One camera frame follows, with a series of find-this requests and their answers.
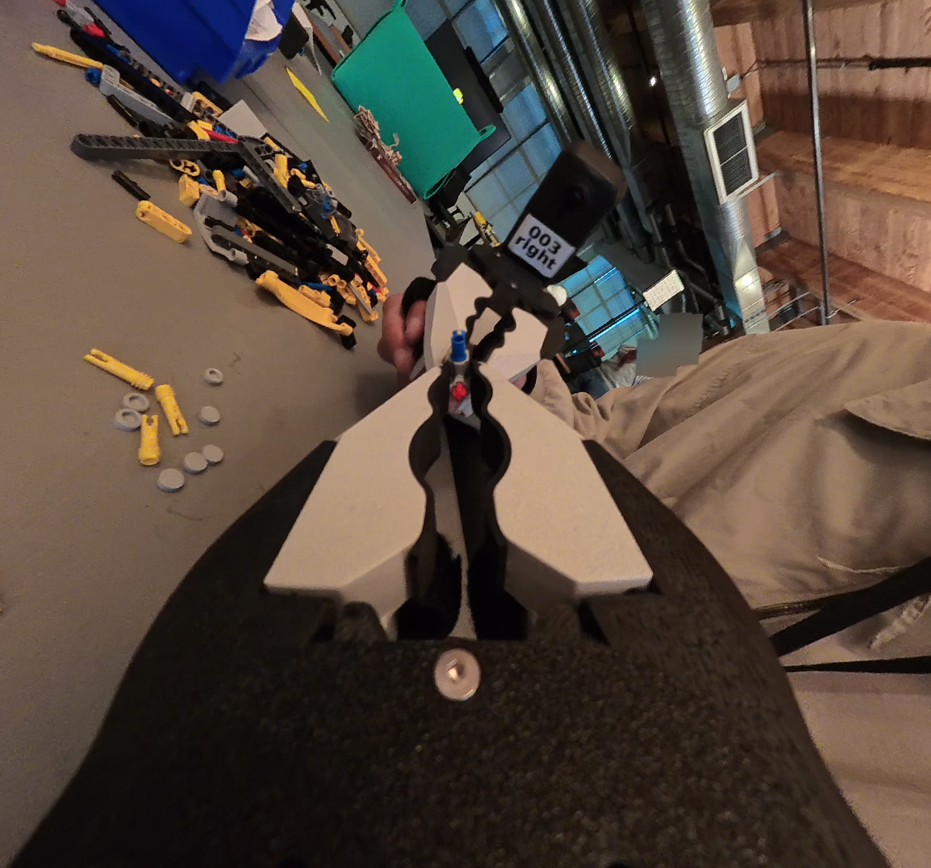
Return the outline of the teal folding bin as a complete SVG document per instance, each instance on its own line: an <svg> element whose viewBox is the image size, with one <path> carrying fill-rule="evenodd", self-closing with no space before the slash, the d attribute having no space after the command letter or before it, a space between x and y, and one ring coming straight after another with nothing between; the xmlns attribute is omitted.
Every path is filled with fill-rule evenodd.
<svg viewBox="0 0 931 868"><path fill-rule="evenodd" d="M396 0L332 71L332 83L352 110L371 112L398 137L401 174L428 200L496 130L477 128L454 94L406 6Z"/></svg>

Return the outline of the white air vent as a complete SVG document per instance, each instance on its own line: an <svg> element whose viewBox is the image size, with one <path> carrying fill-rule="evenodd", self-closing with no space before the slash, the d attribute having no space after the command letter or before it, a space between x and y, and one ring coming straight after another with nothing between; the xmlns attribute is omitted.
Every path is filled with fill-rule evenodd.
<svg viewBox="0 0 931 868"><path fill-rule="evenodd" d="M731 106L703 137L718 203L745 196L760 176L747 102Z"/></svg>

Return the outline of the small black box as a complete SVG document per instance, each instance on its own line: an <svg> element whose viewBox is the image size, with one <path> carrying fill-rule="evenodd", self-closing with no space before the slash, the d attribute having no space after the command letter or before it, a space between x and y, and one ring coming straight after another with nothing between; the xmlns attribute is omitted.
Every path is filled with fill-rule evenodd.
<svg viewBox="0 0 931 868"><path fill-rule="evenodd" d="M285 24L278 50L286 60L293 60L312 46L313 26L304 7L297 1Z"/></svg>

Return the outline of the yellow holed toy brick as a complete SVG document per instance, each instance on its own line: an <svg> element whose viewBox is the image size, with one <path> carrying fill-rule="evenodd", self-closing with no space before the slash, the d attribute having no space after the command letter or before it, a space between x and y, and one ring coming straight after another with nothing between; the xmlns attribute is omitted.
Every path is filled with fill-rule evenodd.
<svg viewBox="0 0 931 868"><path fill-rule="evenodd" d="M148 227L169 238L176 244L184 244L192 230L149 200L140 200L135 209L136 218Z"/></svg>

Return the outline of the person's beige jacket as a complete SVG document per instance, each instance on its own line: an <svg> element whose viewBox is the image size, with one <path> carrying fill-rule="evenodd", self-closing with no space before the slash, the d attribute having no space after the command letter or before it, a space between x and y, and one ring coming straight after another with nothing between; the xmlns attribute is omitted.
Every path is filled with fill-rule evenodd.
<svg viewBox="0 0 931 868"><path fill-rule="evenodd" d="M706 534L751 606L796 618L777 652L893 866L929 866L929 519L791 527L716 510Z"/></svg>

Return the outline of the yellow paper slip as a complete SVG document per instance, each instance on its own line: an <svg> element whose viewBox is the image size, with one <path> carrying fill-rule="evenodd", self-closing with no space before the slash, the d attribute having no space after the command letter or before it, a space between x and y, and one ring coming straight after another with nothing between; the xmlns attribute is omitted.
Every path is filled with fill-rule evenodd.
<svg viewBox="0 0 931 868"><path fill-rule="evenodd" d="M328 116L326 115L326 113L324 113L318 100L316 99L314 94L311 92L311 90L306 87L303 81L297 76L297 74L291 68L286 68L286 75L288 79L290 80L294 89L303 98L303 100L309 105L309 107L318 116L320 116L325 122L328 123L329 122Z"/></svg>

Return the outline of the silver ventilation duct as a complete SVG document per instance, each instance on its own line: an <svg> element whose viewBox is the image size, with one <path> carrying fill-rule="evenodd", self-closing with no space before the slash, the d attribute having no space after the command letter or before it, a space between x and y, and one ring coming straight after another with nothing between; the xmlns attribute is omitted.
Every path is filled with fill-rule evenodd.
<svg viewBox="0 0 931 868"><path fill-rule="evenodd" d="M747 334L766 334L770 327L746 195L718 203L703 137L706 128L738 103L728 99L709 0L641 2L725 303Z"/></svg>

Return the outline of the person's right hand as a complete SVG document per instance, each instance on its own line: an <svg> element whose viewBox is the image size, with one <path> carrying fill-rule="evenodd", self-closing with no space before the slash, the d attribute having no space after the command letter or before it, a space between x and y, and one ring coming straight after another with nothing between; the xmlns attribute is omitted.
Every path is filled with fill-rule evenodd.
<svg viewBox="0 0 931 868"><path fill-rule="evenodd" d="M421 357L426 307L426 300L418 300L405 312L401 294L388 296L383 305L377 351L396 371L399 388L410 382L414 366Z"/></svg>

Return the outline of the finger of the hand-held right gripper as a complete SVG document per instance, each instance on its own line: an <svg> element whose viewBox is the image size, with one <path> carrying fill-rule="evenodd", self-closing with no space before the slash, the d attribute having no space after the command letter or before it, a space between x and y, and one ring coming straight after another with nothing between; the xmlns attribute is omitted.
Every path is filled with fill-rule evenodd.
<svg viewBox="0 0 931 868"><path fill-rule="evenodd" d="M491 350L484 366L496 377L519 381L538 364L548 326L532 314L516 308L505 316L489 335Z"/></svg>
<svg viewBox="0 0 931 868"><path fill-rule="evenodd" d="M457 265L446 280L437 283L425 310L424 349L416 364L417 375L446 360L452 333L466 330L469 321L473 322L467 340L469 350L494 331L495 311L487 309L479 315L475 309L477 300L487 299L492 293L482 276L466 264Z"/></svg>

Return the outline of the pile of toy bricks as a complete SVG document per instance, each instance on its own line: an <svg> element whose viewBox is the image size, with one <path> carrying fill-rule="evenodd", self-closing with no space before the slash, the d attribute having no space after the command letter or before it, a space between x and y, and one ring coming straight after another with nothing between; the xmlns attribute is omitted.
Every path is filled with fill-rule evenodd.
<svg viewBox="0 0 931 868"><path fill-rule="evenodd" d="M372 321L387 289L378 256L314 166L266 132L234 131L210 86L202 83L181 93L115 45L96 16L68 0L53 1L73 42L91 57L39 44L34 51L83 68L133 125L136 135L129 136L262 142L275 151L273 160L210 155L85 161L169 164L180 175L180 199L192 207L208 249L244 269L285 307L338 337L343 348L354 349L356 323L343 313L344 306Z"/></svg>

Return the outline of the person's right forearm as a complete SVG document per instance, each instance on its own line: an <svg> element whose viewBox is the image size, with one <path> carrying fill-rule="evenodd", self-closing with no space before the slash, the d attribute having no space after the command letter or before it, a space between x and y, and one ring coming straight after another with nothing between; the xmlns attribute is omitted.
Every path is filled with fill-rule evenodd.
<svg viewBox="0 0 931 868"><path fill-rule="evenodd" d="M927 324L734 339L674 377L571 394L541 362L530 397L681 510L791 527L929 519Z"/></svg>

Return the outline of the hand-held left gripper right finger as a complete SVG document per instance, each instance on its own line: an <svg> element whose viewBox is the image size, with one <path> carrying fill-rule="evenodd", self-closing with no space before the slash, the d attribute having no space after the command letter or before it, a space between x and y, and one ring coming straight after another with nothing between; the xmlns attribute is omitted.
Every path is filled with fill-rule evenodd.
<svg viewBox="0 0 931 868"><path fill-rule="evenodd" d="M653 571L579 434L499 377L473 370L480 423L469 604L483 639L525 637L532 615L648 591Z"/></svg>

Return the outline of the black monitor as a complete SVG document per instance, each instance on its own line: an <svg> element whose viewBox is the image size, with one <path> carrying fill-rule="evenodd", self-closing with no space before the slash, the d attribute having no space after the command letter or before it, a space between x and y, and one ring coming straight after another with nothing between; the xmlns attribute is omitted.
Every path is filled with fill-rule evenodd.
<svg viewBox="0 0 931 868"><path fill-rule="evenodd" d="M461 42L452 20L445 19L425 45L453 90L463 94L463 105L476 101L501 114L504 106L471 47Z"/></svg>

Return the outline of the grey toy angle connector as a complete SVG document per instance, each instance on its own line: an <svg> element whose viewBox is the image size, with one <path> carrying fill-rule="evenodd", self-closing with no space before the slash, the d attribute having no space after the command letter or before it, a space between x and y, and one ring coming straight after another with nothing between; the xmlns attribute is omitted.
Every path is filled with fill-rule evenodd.
<svg viewBox="0 0 931 868"><path fill-rule="evenodd" d="M475 421L471 400L471 358L464 329L456 329L450 336L446 362L449 365L448 414L463 423Z"/></svg>

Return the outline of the grey desk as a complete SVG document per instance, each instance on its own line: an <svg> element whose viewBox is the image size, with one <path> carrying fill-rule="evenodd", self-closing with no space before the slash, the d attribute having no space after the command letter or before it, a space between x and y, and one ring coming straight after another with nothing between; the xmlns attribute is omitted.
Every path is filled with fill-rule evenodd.
<svg viewBox="0 0 931 868"><path fill-rule="evenodd" d="M74 67L50 0L2 2L2 866L55 804L146 631L203 552L318 443L394 391L355 350L275 303L191 238L134 215L79 133L128 130ZM92 348L171 384L190 438L225 461L178 493L112 424L128 387ZM202 373L217 368L219 386ZM203 406L219 409L204 425Z"/></svg>

